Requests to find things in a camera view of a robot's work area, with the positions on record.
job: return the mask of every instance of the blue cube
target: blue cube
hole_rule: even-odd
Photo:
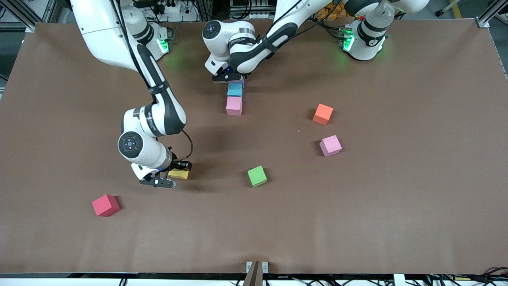
[[[228,96],[242,97],[243,87],[239,82],[232,82],[228,84]]]

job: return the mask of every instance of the green cube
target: green cube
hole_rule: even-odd
[[[253,188],[256,188],[257,186],[266,183],[266,175],[265,171],[263,171],[262,166],[257,166],[254,169],[250,169],[249,171],[247,171],[247,174],[249,175],[249,179],[250,182],[252,183]]]

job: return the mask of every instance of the pink cube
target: pink cube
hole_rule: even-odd
[[[342,146],[339,143],[337,135],[322,139],[319,146],[321,147],[321,150],[323,150],[323,155],[325,155],[325,157],[337,154],[340,150],[342,150]]]
[[[120,210],[116,198],[108,194],[93,201],[92,205],[98,216],[110,216]]]
[[[238,96],[228,96],[226,112],[228,115],[242,115],[242,98]]]

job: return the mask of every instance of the foam block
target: foam block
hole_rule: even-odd
[[[323,155],[325,155],[325,157],[337,154],[340,150],[342,150],[342,146],[339,143],[337,135],[322,139],[319,146],[321,147],[321,150],[323,150]]]
[[[249,175],[249,179],[250,182],[252,183],[253,188],[256,188],[257,186],[266,183],[266,175],[262,166],[257,166],[254,169],[248,170],[247,174]]]
[[[98,216],[110,216],[120,210],[116,198],[108,194],[93,201],[92,205]]]
[[[316,113],[314,114],[314,118],[312,118],[312,121],[327,125],[328,121],[330,120],[330,116],[332,115],[332,111],[333,108],[324,104],[319,104],[317,106]]]
[[[187,180],[189,177],[189,171],[188,170],[178,170],[178,169],[172,169],[168,172],[169,177],[178,178],[178,179],[184,179]]]
[[[228,96],[226,103],[226,112],[228,115],[242,115],[242,98],[236,96]]]
[[[228,96],[242,97],[243,84],[241,82],[232,82],[228,84]]]

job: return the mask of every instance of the green led light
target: green led light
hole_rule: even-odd
[[[168,52],[168,44],[165,40],[159,40],[157,39],[157,45],[159,45],[159,48],[161,49],[162,53]]]
[[[379,44],[379,49],[377,49],[377,51],[380,51],[383,48],[383,43],[385,42],[385,39],[386,39],[386,37],[383,37],[381,39],[381,43]]]
[[[344,41],[344,50],[349,51],[355,41],[355,35],[351,35],[348,39]]]

